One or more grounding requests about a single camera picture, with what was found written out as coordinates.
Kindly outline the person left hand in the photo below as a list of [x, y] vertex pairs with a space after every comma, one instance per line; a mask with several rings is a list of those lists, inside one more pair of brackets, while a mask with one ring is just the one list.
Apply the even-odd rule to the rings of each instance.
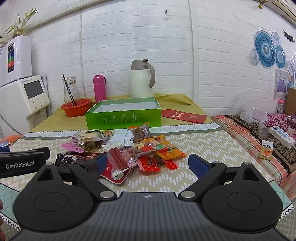
[[[0, 210], [3, 210], [3, 202], [0, 200]], [[1, 226], [3, 225], [3, 218], [0, 215], [0, 241], [5, 241], [6, 240], [6, 234], [4, 233], [3, 229]]]

